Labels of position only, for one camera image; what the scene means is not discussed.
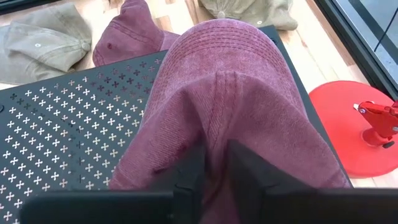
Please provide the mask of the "maroon baseball cap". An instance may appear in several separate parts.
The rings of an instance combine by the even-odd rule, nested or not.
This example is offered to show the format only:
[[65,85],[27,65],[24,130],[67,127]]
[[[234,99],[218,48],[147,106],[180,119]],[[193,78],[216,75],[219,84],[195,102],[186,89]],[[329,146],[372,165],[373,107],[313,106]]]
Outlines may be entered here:
[[145,0],[125,0],[96,44],[93,63],[99,67],[154,54],[169,49],[178,37],[156,26]]
[[110,188],[148,186],[199,136],[207,149],[201,224],[240,224],[226,169],[230,139],[313,187],[350,185],[279,49],[243,22],[203,22],[174,42]]

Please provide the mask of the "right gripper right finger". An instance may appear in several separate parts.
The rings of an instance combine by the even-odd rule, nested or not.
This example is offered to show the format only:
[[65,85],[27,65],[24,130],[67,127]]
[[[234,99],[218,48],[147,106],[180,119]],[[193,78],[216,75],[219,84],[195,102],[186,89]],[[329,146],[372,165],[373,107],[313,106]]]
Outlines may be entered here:
[[303,194],[311,186],[236,140],[228,142],[228,170],[241,224],[310,224]]

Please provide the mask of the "black perforated metal stand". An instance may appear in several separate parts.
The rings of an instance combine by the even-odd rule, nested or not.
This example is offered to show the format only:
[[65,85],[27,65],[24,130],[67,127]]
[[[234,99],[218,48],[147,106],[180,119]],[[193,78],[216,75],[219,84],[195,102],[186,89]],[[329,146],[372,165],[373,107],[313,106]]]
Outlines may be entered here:
[[[290,70],[278,36],[268,38]],[[151,183],[169,167],[140,189],[113,190],[109,183],[141,126],[168,51],[0,91],[0,224],[163,219],[169,195]],[[307,92],[291,74],[308,120],[327,143]]]

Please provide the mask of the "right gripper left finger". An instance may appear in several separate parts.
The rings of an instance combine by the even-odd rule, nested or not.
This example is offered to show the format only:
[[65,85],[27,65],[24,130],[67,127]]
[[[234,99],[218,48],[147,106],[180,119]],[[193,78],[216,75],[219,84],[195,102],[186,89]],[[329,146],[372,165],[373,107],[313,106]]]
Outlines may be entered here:
[[205,145],[193,143],[171,167],[151,183],[169,195],[165,216],[157,224],[199,224],[205,183]]

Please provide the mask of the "red desk lamp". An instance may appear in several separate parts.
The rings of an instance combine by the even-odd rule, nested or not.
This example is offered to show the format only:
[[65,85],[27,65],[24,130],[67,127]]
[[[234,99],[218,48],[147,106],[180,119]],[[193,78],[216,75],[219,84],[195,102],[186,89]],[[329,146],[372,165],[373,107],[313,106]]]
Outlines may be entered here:
[[398,168],[398,100],[352,81],[320,85],[309,97],[350,177]]

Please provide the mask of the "beige baseball cap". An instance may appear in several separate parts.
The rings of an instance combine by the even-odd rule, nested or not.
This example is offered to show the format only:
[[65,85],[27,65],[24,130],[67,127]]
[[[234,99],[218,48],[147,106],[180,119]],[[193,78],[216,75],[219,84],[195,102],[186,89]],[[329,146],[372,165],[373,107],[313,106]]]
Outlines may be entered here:
[[91,40],[70,2],[30,12],[0,27],[0,82],[23,85],[73,72]]
[[255,27],[274,26],[295,30],[298,22],[290,15],[293,0],[199,0],[217,19],[235,19]]

